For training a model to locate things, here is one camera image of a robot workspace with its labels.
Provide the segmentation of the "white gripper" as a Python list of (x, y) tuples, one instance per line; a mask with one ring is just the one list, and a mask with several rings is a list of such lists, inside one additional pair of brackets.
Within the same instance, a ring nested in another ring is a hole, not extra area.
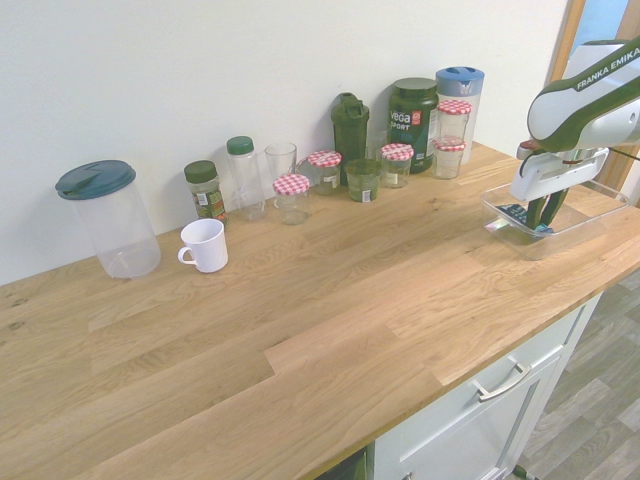
[[(536, 229), (540, 222), (549, 227), (569, 192), (568, 188), (594, 179), (608, 154), (608, 148), (553, 153), (540, 148), (519, 147), (516, 157), (521, 160), (521, 165), (511, 183), (510, 193), (517, 200), (530, 201), (527, 227)], [(547, 195), (550, 196), (545, 206)]]

